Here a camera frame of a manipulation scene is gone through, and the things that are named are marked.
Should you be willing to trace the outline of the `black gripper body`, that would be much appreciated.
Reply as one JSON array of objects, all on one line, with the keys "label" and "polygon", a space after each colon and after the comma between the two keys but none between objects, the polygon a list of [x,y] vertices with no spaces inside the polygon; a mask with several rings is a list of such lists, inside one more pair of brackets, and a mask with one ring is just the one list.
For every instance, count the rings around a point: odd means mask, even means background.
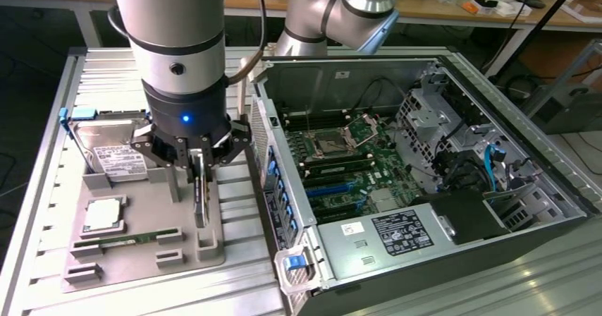
[{"label": "black gripper body", "polygon": [[162,92],[142,81],[158,129],[174,137],[208,135],[211,141],[219,141],[231,131],[226,110],[227,81],[227,78],[220,78],[208,88],[187,95]]}]

